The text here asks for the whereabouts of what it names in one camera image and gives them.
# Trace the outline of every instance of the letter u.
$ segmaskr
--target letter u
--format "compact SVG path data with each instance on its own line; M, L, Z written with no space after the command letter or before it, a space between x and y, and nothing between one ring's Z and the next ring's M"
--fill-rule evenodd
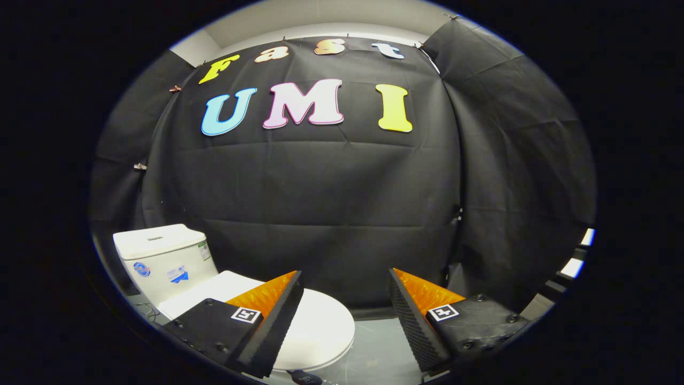
M233 115L227 121L218 121L218 115L221 112L223 102L228 100L230 95L219 95L210 99L207 102L207 111L202 120L202 133L207 136L217 136L225 134L236 128L238 124L245 118L247 106L250 103L250 97L257 91L256 88L245 88L244 90L235 93L237 104Z

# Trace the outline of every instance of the blue sticker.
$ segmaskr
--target blue sticker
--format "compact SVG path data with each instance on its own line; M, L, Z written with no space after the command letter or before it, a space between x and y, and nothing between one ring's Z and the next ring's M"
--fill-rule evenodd
M133 264L133 268L135 271L137 271L138 274L142 275L143 277L147 277L150 275L150 268L145 266L144 263L142 262L136 262Z
M181 266L179 268L166 272L166 277L169 279L169 282L173 282L175 284L183 280L188 280L187 271L185 271L185 266Z

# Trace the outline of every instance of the toilet tank lid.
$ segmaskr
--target toilet tank lid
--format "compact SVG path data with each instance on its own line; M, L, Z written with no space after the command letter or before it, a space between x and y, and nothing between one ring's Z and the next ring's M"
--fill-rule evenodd
M183 224L120 232L115 233L113 237L116 252L123 260L157 256L196 245L207 239L204 233L188 229Z

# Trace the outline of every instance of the cable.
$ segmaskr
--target cable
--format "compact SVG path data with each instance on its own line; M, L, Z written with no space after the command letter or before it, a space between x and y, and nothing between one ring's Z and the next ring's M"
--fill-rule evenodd
M146 319L147 321L150 320L150 316L154 316L154 318L152 319L152 322L156 322L156 321L157 321L157 316L161 314L161 313L155 312L155 309L154 309L154 308L152 307L152 305L149 304L149 303L136 303L135 306L147 306L148 308L150 308L150 311L148 311L147 313L145 313L145 319Z

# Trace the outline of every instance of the light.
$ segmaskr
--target light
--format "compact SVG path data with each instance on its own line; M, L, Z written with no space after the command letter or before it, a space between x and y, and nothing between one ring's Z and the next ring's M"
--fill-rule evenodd
M569 277L576 278L577 274L579 274L580 269L582 269L582 265L584 264L584 261L578 260L576 258L571 258L570 261L568 262L567 265L561 270L561 274L565 274Z
M582 240L582 245L590 246L592 244L593 240L594 240L594 229L587 229L587 234L584 235L584 239Z

